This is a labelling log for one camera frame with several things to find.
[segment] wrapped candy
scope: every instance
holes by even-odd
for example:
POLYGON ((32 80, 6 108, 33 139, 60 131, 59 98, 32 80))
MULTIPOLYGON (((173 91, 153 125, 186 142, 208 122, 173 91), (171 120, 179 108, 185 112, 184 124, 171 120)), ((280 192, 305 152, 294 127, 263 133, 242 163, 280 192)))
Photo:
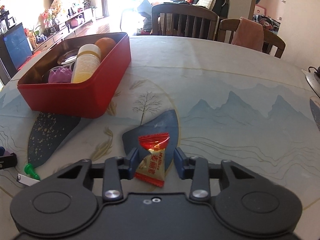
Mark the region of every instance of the wrapped candy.
POLYGON ((164 154, 169 143, 169 133, 139 136, 139 144, 151 154, 140 163, 135 177, 158 187, 164 185, 164 154))
POLYGON ((70 83, 71 77, 72 70, 62 66, 50 71, 48 83, 70 83))

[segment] vase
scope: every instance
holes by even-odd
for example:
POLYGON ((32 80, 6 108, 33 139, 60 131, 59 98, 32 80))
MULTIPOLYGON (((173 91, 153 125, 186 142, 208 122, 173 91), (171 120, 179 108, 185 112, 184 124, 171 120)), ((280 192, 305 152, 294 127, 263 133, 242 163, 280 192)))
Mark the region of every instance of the vase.
POLYGON ((58 18, 55 18, 52 20, 52 25, 58 25, 58 24, 59 24, 58 18))
POLYGON ((44 27, 45 27, 45 29, 52 27, 52 20, 46 19, 44 21, 44 27))

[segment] purple object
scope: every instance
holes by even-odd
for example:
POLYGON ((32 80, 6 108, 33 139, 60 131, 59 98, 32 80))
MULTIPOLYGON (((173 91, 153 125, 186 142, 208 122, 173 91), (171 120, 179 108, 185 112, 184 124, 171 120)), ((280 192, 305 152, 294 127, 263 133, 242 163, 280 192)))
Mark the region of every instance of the purple object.
POLYGON ((50 71, 48 83, 71 83, 71 77, 70 68, 59 67, 50 71))

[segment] cabinet drawer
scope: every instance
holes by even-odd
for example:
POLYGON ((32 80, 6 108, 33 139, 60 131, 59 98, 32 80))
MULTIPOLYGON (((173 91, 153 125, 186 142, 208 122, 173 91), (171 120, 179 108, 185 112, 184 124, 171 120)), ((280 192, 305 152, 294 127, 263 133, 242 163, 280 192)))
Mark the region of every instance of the cabinet drawer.
POLYGON ((36 51, 45 51, 49 49, 54 44, 53 38, 47 39, 36 51))
POLYGON ((63 30, 59 31, 57 34, 53 36, 53 42, 56 43, 57 41, 61 40, 68 34, 68 28, 64 28, 63 30))

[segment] plastic bottle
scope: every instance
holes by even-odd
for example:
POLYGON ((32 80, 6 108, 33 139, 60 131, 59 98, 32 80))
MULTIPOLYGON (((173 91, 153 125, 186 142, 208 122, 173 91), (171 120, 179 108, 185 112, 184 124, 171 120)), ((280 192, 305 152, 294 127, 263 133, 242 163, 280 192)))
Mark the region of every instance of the plastic bottle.
POLYGON ((101 51, 94 44, 83 45, 77 55, 71 83, 81 83, 89 79, 96 71, 101 61, 101 51))

